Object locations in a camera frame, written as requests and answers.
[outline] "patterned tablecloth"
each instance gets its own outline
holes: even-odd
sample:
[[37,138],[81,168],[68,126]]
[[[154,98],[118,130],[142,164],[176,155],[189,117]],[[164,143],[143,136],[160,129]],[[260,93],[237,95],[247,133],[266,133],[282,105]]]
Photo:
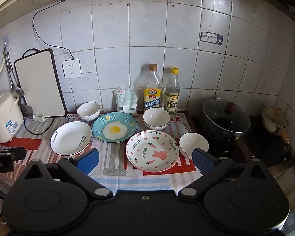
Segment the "patterned tablecloth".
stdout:
[[[142,120],[142,114],[136,117],[138,129],[140,132],[146,130]],[[34,122],[26,120],[27,128],[39,133],[44,130],[46,124],[50,123],[48,119],[46,123]],[[14,163],[14,171],[0,174],[0,191],[7,193],[18,175],[23,171],[24,167],[32,159],[41,159],[44,163],[56,163],[63,156],[55,154],[50,147],[50,138],[54,131],[61,125],[80,120],[76,114],[70,114],[63,118],[56,118],[51,128],[41,136],[34,136],[24,128],[20,128],[15,137],[8,143],[0,144],[0,149],[8,147],[24,146],[27,150],[25,159]],[[182,134],[191,132],[190,126],[183,112],[171,118],[167,128],[163,130],[171,135],[178,143]],[[91,148],[97,148],[100,154],[100,160],[96,168],[94,168],[89,176],[100,184],[109,188],[114,194],[117,189],[120,190],[169,190],[173,189],[176,193],[179,190],[198,179],[201,174],[192,163],[192,160],[186,159],[180,154],[178,162],[170,169],[164,172],[149,173],[143,172],[133,167],[125,155],[126,142],[111,144],[97,140],[94,136],[84,151],[75,155],[78,157],[87,152]]]

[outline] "rice cooker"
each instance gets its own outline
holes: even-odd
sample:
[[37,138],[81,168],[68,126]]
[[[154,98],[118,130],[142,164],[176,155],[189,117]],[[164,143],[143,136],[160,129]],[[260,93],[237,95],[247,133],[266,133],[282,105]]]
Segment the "rice cooker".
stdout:
[[11,92],[0,94],[0,143],[10,141],[23,123],[18,98]]

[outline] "fried egg print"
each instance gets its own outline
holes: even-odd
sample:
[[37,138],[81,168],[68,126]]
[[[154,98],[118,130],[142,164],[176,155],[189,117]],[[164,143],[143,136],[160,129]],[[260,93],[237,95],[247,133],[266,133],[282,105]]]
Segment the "fried egg print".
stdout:
[[103,129],[103,134],[110,140],[116,140],[124,137],[127,134],[127,127],[119,121],[107,124]]

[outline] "blue gripper pad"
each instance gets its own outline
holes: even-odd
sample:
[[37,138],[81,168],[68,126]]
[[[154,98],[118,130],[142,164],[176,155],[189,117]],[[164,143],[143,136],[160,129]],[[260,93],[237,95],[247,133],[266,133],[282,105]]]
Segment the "blue gripper pad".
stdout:
[[85,174],[89,174],[99,162],[99,152],[96,148],[74,159],[73,164]]
[[219,163],[218,159],[203,151],[201,148],[195,148],[193,150],[192,161],[202,175],[208,173]]

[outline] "cutting board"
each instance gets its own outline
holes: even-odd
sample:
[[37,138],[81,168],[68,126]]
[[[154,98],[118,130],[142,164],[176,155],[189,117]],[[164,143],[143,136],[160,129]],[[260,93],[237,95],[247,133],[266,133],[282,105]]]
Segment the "cutting board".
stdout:
[[67,115],[52,49],[38,50],[14,62],[25,102],[33,114],[45,117]]

